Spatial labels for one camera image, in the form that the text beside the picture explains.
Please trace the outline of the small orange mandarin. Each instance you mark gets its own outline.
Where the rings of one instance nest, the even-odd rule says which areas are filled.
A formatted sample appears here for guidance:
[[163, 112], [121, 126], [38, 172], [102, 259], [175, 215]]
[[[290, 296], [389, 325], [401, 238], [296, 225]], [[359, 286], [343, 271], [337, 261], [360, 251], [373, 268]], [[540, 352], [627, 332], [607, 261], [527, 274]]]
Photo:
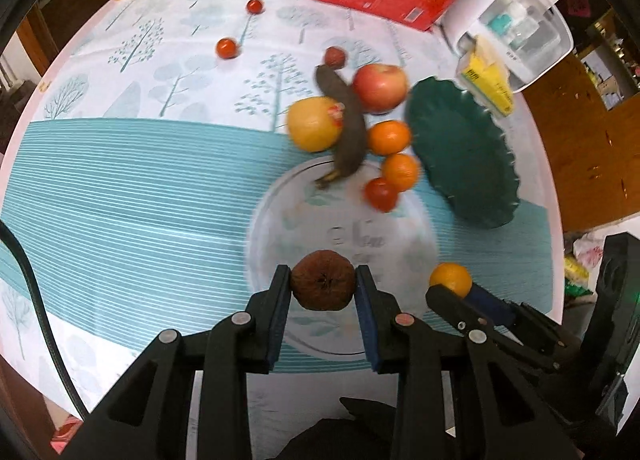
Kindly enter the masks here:
[[430, 276], [430, 286], [442, 285], [455, 295], [465, 298], [471, 292], [473, 279], [468, 269], [456, 263], [437, 265]]

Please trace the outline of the brown wrinkled passion fruit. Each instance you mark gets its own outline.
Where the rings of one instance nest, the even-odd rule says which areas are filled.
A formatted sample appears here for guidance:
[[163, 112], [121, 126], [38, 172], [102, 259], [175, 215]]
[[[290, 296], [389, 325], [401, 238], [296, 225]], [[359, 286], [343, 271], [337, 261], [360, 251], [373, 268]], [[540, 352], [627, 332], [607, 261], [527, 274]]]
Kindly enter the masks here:
[[356, 291], [356, 271], [344, 256], [331, 250], [306, 255], [291, 271], [293, 295], [312, 311], [339, 311]]

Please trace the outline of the red tomato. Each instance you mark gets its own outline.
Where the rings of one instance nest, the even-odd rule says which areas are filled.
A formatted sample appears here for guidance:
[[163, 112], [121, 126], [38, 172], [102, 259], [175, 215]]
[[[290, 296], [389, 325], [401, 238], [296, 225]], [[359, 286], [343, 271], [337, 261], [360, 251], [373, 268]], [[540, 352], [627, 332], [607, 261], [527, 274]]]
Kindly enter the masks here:
[[383, 177], [378, 177], [366, 183], [363, 188], [363, 198], [372, 209], [382, 213], [389, 213], [397, 205], [399, 192], [393, 183]]

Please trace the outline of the overripe dark banana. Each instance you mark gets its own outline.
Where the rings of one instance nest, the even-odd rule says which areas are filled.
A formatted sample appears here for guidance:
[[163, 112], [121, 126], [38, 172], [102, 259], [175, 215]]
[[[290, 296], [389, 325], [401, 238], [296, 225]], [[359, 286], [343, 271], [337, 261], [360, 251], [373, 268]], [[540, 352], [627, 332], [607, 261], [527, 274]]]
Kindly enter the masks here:
[[344, 106], [342, 132], [333, 147], [332, 171], [314, 180], [319, 190], [326, 190], [334, 181], [348, 178], [360, 168], [368, 151], [367, 126], [356, 92], [333, 68], [326, 64], [318, 65], [314, 79], [326, 97]]

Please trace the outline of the large yellow grapefruit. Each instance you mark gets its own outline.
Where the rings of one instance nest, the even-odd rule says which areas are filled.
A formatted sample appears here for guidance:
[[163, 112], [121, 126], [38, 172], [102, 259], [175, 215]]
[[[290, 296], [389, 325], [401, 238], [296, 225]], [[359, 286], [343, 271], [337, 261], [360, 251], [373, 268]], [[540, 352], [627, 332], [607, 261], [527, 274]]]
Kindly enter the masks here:
[[343, 130], [344, 104], [329, 97], [294, 102], [286, 113], [286, 130], [294, 145], [316, 153], [331, 149]]

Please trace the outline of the dark red lychee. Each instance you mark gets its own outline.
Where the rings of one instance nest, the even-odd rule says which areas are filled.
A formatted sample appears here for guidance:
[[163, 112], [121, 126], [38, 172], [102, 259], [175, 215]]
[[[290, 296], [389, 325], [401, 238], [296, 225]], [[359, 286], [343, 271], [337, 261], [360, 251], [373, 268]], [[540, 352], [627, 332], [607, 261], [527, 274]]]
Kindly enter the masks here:
[[333, 70], [341, 70], [347, 62], [347, 53], [344, 49], [336, 46], [329, 47], [323, 56], [323, 63]]

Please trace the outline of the orange tangerine lower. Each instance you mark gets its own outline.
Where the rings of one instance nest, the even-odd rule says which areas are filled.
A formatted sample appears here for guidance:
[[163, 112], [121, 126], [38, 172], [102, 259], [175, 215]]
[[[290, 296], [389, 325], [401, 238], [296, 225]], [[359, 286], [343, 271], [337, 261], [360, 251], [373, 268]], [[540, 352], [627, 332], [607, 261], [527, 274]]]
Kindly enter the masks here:
[[412, 155], [396, 153], [386, 157], [381, 166], [381, 173], [399, 192], [405, 192], [418, 182], [420, 165]]

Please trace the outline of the dark green scalloped plate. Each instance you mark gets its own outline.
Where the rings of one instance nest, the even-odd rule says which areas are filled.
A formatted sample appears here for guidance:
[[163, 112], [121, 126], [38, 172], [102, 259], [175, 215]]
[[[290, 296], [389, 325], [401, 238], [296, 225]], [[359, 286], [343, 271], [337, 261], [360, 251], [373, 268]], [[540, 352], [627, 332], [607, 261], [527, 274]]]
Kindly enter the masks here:
[[512, 221], [520, 177], [488, 108], [452, 80], [427, 77], [411, 88], [405, 120], [413, 152], [454, 215], [485, 229]]

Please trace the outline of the orange tangerine upper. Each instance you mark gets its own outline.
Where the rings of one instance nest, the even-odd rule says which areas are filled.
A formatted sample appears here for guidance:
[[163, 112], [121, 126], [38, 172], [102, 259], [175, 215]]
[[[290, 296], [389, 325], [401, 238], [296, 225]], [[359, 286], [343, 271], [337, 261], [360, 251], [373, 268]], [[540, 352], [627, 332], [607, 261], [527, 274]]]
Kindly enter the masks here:
[[401, 121], [384, 121], [368, 129], [369, 150], [379, 157], [404, 151], [411, 143], [409, 126]]

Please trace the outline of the yellow tissue pack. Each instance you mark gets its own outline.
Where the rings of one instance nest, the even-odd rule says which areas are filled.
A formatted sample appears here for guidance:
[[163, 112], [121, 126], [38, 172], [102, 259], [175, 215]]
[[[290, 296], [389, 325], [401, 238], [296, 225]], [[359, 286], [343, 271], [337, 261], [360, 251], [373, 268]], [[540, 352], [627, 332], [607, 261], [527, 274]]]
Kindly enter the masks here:
[[514, 111], [509, 71], [485, 37], [476, 36], [460, 58], [457, 72], [463, 84], [492, 112], [509, 116]]

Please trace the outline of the patterned tablecloth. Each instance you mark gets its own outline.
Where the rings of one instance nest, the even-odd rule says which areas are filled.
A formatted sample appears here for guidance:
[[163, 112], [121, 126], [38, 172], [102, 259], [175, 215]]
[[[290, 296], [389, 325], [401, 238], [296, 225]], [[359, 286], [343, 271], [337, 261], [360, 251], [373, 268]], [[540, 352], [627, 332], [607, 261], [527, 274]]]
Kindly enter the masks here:
[[[527, 106], [498, 122], [515, 155], [509, 224], [470, 226], [426, 179], [389, 213], [363, 198], [381, 161], [326, 190], [328, 152], [299, 150], [286, 113], [316, 97], [331, 46], [351, 78], [397, 65], [454, 81], [438, 28], [419, 32], [314, 0], [112, 1], [43, 77], [1, 165], [1, 218], [32, 264], [81, 401], [94, 409], [160, 332], [208, 331], [279, 265], [331, 250], [435, 329], [428, 277], [465, 266], [497, 296], [561, 315], [558, 203]], [[216, 55], [222, 38], [240, 52]]]

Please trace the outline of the white storage box with bottles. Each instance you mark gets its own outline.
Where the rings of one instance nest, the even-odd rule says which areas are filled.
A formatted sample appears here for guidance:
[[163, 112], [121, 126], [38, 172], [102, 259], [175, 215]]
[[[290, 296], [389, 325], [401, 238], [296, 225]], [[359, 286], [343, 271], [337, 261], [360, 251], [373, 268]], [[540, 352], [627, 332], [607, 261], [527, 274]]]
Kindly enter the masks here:
[[506, 64], [515, 92], [532, 85], [574, 48], [570, 29], [550, 0], [456, 0], [440, 25], [459, 54], [478, 38], [486, 40]]

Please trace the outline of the cherry tomato near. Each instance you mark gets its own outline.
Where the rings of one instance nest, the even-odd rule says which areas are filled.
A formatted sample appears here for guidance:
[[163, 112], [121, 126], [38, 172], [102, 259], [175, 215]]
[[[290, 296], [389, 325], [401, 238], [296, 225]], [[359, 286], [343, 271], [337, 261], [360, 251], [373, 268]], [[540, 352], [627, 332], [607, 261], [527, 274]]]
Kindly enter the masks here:
[[233, 38], [222, 38], [216, 44], [216, 55], [222, 60], [234, 59], [238, 56], [240, 48]]

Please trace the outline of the cherry tomato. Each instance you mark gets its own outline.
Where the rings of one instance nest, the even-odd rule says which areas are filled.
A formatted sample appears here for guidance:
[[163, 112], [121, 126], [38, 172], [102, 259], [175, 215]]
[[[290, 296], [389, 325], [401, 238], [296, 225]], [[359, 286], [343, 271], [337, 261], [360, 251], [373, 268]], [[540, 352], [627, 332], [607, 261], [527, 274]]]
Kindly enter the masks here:
[[216, 44], [216, 55], [222, 60], [234, 59], [238, 56], [240, 48], [233, 38], [222, 38]]
[[261, 0], [249, 0], [246, 4], [246, 10], [252, 16], [258, 16], [264, 12], [264, 3]]

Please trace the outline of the cherry tomato far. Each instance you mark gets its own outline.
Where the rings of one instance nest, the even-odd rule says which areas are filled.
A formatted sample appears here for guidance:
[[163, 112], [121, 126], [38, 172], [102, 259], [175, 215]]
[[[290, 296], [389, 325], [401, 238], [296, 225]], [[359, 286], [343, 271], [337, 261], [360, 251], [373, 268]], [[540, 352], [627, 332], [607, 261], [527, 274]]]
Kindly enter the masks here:
[[261, 0], [249, 0], [246, 4], [246, 10], [252, 16], [258, 16], [264, 12], [264, 3]]

